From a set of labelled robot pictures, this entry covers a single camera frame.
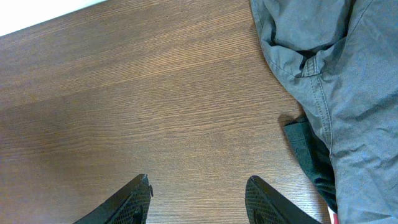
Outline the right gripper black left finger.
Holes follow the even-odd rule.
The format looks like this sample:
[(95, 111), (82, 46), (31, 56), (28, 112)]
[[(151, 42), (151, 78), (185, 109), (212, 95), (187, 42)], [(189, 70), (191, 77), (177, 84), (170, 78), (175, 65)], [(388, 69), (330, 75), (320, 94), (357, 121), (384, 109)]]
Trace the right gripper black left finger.
[(153, 196), (147, 174), (139, 174), (74, 224), (146, 224)]

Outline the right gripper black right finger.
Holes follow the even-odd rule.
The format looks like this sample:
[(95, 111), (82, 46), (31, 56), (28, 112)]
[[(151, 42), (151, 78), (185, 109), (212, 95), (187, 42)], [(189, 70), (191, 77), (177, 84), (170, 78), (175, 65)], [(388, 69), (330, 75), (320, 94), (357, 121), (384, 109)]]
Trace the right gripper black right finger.
[(247, 181), (245, 206), (250, 224), (320, 224), (257, 175)]

